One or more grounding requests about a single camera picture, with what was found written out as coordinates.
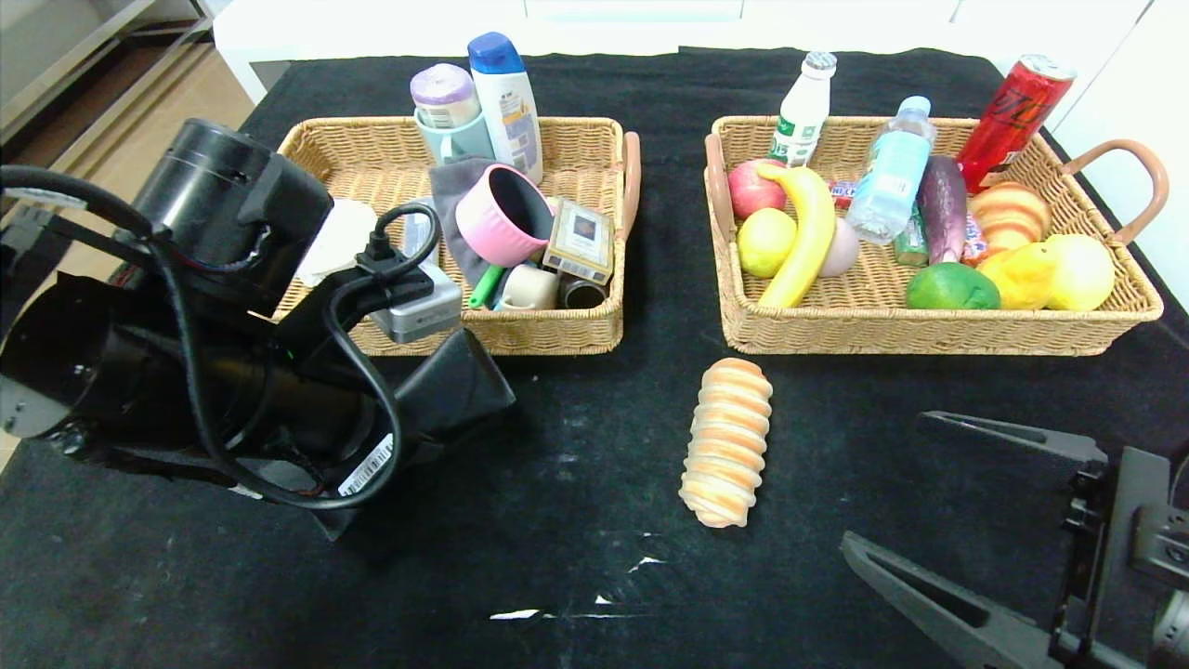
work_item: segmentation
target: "light blue mug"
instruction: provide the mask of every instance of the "light blue mug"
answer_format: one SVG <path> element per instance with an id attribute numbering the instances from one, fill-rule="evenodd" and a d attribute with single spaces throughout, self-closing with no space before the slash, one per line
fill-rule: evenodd
<path id="1" fill-rule="evenodd" d="M 416 121 L 417 130 L 421 131 L 421 137 L 424 138 L 429 152 L 434 154 L 434 162 L 439 165 L 448 165 L 474 156 L 496 159 L 483 114 L 459 127 L 430 127 L 422 122 L 421 109 L 417 108 L 413 109 L 413 119 Z"/>

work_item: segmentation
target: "green handle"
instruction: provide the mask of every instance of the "green handle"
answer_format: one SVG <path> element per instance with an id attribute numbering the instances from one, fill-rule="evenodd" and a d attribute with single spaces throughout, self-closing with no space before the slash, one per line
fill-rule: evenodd
<path id="1" fill-rule="evenodd" d="M 483 278 L 479 279 L 479 284 L 471 291 L 471 298 L 466 302 L 466 305 L 477 309 L 486 304 L 496 285 L 499 285 L 499 277 L 503 274 L 504 267 L 497 264 L 489 264 L 487 271 L 484 271 Z"/>

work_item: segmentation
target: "table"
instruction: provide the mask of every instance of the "table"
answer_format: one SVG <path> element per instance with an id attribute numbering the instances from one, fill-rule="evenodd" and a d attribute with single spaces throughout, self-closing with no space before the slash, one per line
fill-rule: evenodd
<path id="1" fill-rule="evenodd" d="M 302 512 L 20 449 L 0 475 L 4 664 L 951 665 L 850 573 L 848 529 L 1048 620 L 1064 542 L 1044 500 L 907 429 L 940 409 L 1171 454 L 1189 435 L 1189 318 L 1168 297 L 1089 359 L 754 358 L 775 396 L 748 528 L 702 528 L 677 497 L 700 374 L 732 355 L 702 138 L 719 115 L 770 113 L 800 56 L 526 58 L 542 114 L 641 133 L 623 345 L 501 359 L 515 410 L 401 479 L 340 544 Z M 999 81 L 939 51 L 838 59 L 838 114 L 919 93 L 936 115 L 977 115 Z M 244 128 L 277 145 L 306 118 L 405 114 L 432 62 L 295 64 Z"/>

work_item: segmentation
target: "red can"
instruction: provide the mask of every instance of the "red can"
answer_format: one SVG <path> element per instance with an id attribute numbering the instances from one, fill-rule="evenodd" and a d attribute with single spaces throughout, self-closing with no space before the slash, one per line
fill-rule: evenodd
<path id="1" fill-rule="evenodd" d="M 968 191 L 979 193 L 1004 179 L 1004 171 L 1040 130 L 1076 76 L 1048 56 L 1031 53 L 1015 62 L 958 152 Z"/>

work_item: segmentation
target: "pink cup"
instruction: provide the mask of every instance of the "pink cup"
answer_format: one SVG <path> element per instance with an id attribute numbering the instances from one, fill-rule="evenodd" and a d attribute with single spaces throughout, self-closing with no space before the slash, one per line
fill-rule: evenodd
<path id="1" fill-rule="evenodd" d="M 458 201 L 458 231 L 480 258 L 516 266 L 548 245 L 553 209 L 536 184 L 505 164 L 492 164 Z M 531 232 L 542 231 L 546 239 Z"/>

